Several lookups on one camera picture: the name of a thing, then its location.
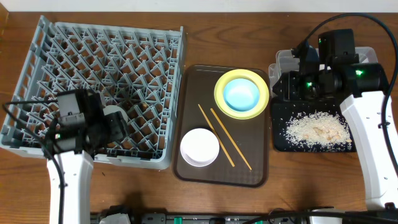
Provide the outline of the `white cup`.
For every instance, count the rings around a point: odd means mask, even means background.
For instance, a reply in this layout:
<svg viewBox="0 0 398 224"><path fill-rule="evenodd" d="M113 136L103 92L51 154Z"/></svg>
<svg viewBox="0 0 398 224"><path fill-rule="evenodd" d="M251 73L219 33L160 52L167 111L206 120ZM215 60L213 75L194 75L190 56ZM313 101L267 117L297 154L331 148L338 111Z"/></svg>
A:
<svg viewBox="0 0 398 224"><path fill-rule="evenodd" d="M128 115L121 107L116 105L108 105L103 108L104 115L109 115L111 113L116 113L116 112L120 112L125 122L128 123Z"/></svg>

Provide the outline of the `light blue bowl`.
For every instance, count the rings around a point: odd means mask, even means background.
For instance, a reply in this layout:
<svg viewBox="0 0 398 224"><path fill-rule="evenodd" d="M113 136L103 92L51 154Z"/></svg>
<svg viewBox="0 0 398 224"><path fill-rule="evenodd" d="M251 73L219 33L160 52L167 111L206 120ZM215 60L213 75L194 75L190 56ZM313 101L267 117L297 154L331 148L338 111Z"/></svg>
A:
<svg viewBox="0 0 398 224"><path fill-rule="evenodd" d="M259 89L252 81L237 78L226 84L223 90L223 98L232 110L245 112L258 104Z"/></svg>

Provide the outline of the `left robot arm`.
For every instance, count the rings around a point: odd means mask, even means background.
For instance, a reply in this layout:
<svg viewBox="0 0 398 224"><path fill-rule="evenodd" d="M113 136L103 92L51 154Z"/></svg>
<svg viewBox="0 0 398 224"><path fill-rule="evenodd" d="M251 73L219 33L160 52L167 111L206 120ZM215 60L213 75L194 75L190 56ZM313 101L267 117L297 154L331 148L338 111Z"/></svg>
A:
<svg viewBox="0 0 398 224"><path fill-rule="evenodd" d="M56 96L59 117L44 138L50 177L50 222L89 223L95 155L127 136L127 113L106 105L99 92L70 90Z"/></svg>

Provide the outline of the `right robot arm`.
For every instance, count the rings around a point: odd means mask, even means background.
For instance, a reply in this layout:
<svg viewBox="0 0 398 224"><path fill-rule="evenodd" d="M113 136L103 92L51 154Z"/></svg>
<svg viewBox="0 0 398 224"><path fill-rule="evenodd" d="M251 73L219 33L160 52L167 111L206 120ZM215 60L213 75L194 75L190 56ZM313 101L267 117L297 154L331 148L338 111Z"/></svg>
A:
<svg viewBox="0 0 398 224"><path fill-rule="evenodd" d="M361 164L366 206L378 210L397 203L397 130L391 97L381 64L360 59L351 29L331 30L318 36L318 48L308 44L293 55L280 50L273 72L272 127L283 126L290 112L330 109L348 123Z"/></svg>

